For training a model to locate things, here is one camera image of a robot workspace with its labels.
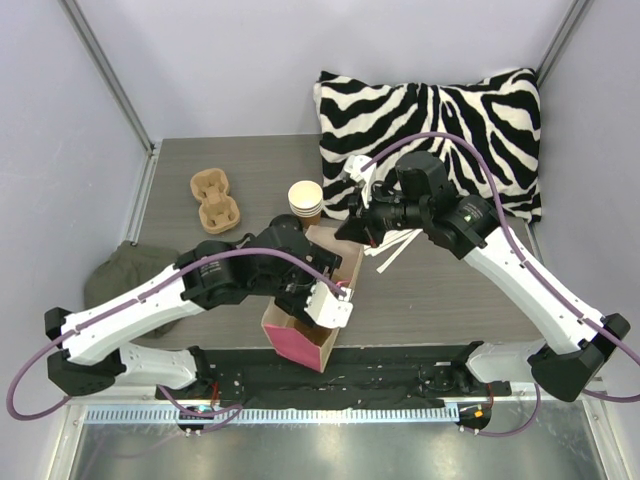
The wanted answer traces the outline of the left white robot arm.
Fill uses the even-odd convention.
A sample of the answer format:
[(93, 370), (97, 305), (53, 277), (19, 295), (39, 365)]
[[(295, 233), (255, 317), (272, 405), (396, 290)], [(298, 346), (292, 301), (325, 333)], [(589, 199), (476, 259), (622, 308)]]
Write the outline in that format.
[(101, 305), (45, 315), (47, 336), (59, 341), (47, 358), (49, 379), (71, 397), (113, 385), (155, 386), (193, 399), (217, 381), (204, 351), (151, 349), (134, 339), (176, 320), (249, 296), (270, 297), (308, 326), (341, 328), (352, 293), (331, 280), (342, 258), (309, 240), (293, 215), (275, 217), (261, 233), (236, 242), (201, 242), (142, 285)]

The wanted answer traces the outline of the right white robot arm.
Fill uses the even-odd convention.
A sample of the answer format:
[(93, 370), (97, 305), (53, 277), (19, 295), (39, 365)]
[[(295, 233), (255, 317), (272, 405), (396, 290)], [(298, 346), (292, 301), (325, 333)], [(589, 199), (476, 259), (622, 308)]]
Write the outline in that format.
[(573, 295), (501, 225), (488, 201), (460, 195), (444, 164), (428, 152), (402, 156), (395, 182), (375, 180), (375, 171), (364, 155), (346, 160), (343, 173), (356, 189), (337, 239), (375, 247), (389, 231), (420, 230), (491, 280), (542, 336), (473, 347), (451, 371), (455, 389), (472, 395), (494, 381), (535, 382), (564, 402), (584, 393), (629, 332), (629, 322), (619, 314), (604, 316)]

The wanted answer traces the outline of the pink paper gift bag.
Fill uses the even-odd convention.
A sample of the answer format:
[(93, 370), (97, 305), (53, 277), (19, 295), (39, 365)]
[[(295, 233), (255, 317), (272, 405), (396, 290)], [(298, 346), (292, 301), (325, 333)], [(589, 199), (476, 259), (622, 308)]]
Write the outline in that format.
[[(353, 302), (358, 274), (364, 256), (363, 246), (350, 241), (336, 240), (336, 229), (326, 226), (311, 226), (307, 238), (315, 244), (342, 257), (341, 265), (330, 275), (330, 279), (345, 288), (348, 300)], [(339, 320), (325, 325), (308, 326), (286, 313), (270, 300), (261, 320), (261, 326), (271, 346), (281, 357), (303, 365), (311, 370), (323, 372), (341, 328), (345, 328), (353, 307), (342, 314), (338, 304), (331, 304), (332, 312), (337, 312)]]

